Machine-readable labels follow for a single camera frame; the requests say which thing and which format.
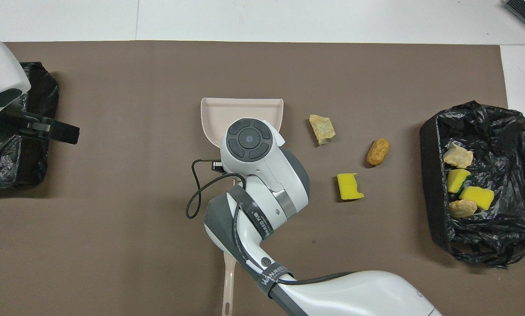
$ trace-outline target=black plastic bag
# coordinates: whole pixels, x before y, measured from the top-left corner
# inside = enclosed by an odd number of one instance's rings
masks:
[[[487,211],[452,218],[443,154],[454,142],[473,152],[465,186],[489,188]],[[444,110],[421,127],[421,170],[433,241],[467,263],[504,268],[525,256],[525,118],[475,101]]]
[[[60,96],[56,80],[40,62],[20,63],[30,81],[27,94],[18,99],[22,110],[54,118]],[[0,188],[35,186],[44,180],[48,140],[12,136],[0,143]]]

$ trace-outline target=brown mat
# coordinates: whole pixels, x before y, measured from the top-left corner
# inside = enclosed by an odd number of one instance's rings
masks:
[[[428,231],[419,127],[471,100],[507,106],[497,46],[218,42],[8,44],[60,84],[58,119],[79,144],[53,144],[43,184],[0,192],[0,315],[218,315],[222,252],[203,214],[184,216],[190,163],[218,158],[202,97],[283,98],[282,134],[311,178],[310,204],[263,243],[297,278],[401,275],[445,316],[525,314],[525,264],[467,266]],[[310,114],[337,136],[316,147]],[[371,143],[392,150],[369,169]],[[206,183],[217,174],[200,172]],[[338,202],[358,172],[365,198]],[[230,182],[208,190],[205,202]],[[234,312],[282,315],[237,266]]]

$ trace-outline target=yellow sponge piece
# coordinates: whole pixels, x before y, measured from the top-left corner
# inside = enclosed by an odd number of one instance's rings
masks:
[[[489,210],[493,199],[495,198],[495,192],[480,187],[466,187],[460,194],[461,200],[470,200],[477,204],[481,210]]]
[[[471,176],[471,172],[465,169],[454,169],[448,172],[448,192],[457,193],[461,189],[461,185]]]
[[[363,198],[364,194],[358,192],[358,184],[354,178],[355,173],[340,173],[337,174],[338,188],[341,192],[341,199],[356,200]]]

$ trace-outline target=dustpan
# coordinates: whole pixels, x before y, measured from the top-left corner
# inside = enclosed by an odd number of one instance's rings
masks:
[[[202,129],[217,148],[229,125],[238,119],[266,120],[279,131],[283,111],[282,99],[202,98],[200,103]]]
[[[235,99],[235,98],[202,98],[200,117],[202,129],[206,138],[217,148],[234,121],[242,118],[266,120],[276,130],[282,125],[284,100],[282,99]],[[224,280],[224,295],[222,316],[233,315],[233,276],[236,260],[224,252],[226,262],[226,278]]]

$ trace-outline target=velcro strap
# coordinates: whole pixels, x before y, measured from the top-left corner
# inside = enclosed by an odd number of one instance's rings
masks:
[[[233,186],[228,191],[229,195],[239,204],[247,218],[259,232],[263,240],[269,238],[274,230],[268,218],[264,215],[259,205],[253,198],[239,185]]]
[[[259,274],[257,286],[270,298],[270,290],[272,290],[273,286],[278,283],[278,279],[287,273],[292,275],[285,266],[279,262],[274,262]]]

